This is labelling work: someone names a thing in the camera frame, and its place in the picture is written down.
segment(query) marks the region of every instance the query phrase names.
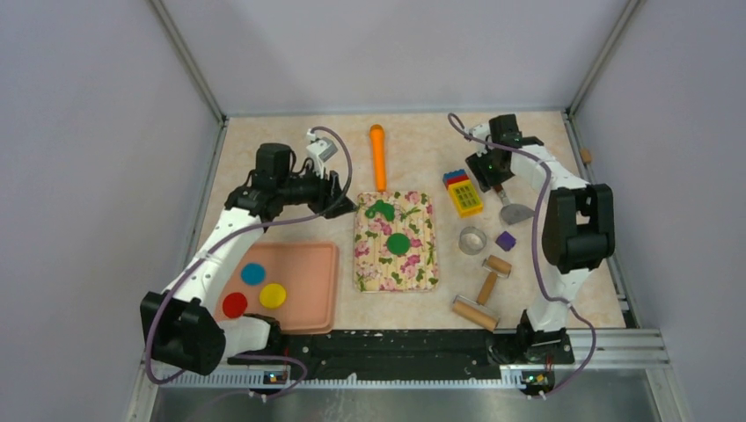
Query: red disc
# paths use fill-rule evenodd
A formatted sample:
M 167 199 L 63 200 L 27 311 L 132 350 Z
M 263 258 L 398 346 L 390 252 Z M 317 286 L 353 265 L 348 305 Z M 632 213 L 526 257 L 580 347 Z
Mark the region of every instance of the red disc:
M 248 307 L 249 301 L 246 300 L 246 296 L 240 293 L 231 293 L 223 299 L 223 313 L 231 319 L 244 315 Z

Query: purple cube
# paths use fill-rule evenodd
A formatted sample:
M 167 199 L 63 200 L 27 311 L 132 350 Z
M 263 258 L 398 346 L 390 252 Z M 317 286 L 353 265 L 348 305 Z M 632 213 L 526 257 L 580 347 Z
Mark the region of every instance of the purple cube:
M 516 246 L 516 238 L 512 237 L 507 231 L 503 231 L 502 233 L 500 233 L 500 235 L 497 236 L 497 240 L 495 240 L 494 242 L 505 252 L 510 251 L 511 249 L 513 249 L 513 246 Z

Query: yellow disc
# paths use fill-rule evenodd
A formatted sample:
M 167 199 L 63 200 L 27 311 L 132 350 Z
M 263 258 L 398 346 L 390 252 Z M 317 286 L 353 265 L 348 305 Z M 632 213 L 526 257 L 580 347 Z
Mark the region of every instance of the yellow disc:
M 287 297 L 288 292 L 285 291 L 285 287 L 280 286 L 277 283 L 270 283 L 261 289 L 261 293 L 259 293 L 259 303 L 267 309 L 277 309 L 285 303 Z

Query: wooden roller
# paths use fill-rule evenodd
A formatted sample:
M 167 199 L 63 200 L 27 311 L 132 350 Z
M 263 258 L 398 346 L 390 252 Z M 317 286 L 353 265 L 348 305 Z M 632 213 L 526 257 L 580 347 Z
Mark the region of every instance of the wooden roller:
M 463 296 L 456 296 L 456 299 L 453 300 L 453 308 L 451 309 L 461 317 L 472 321 L 480 327 L 484 327 L 485 330 L 494 331 L 497 328 L 497 318 L 489 316 L 475 308 L 475 306 L 479 306 L 478 304 L 474 303 L 474 306 L 472 306 L 469 302 L 471 301 Z
M 590 149 L 581 148 L 581 161 L 583 164 L 590 164 L 593 161 L 593 156 L 590 155 Z
M 485 279 L 485 283 L 482 285 L 482 289 L 479 291 L 479 296 L 477 296 L 478 304 L 484 305 L 487 303 L 495 282 L 497 282 L 497 273 L 490 272 Z
M 489 258 L 485 258 L 482 266 L 484 266 L 488 270 L 495 271 L 502 277 L 508 277 L 510 275 L 510 271 L 513 270 L 513 266 L 508 261 L 504 261 L 500 258 L 495 257 L 494 255 L 490 255 Z

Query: silver spatula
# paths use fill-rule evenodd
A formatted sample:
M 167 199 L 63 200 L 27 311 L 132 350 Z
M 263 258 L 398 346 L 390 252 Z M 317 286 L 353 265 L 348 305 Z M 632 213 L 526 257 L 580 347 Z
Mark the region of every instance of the silver spatula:
M 512 226 L 513 224 L 528 220 L 534 216 L 533 209 L 522 204 L 511 203 L 508 195 L 505 193 L 505 190 L 502 189 L 502 186 L 500 186 L 499 188 L 495 188 L 495 191 L 497 191 L 497 196 L 499 196 L 500 200 L 502 201 L 500 218 L 508 226 Z

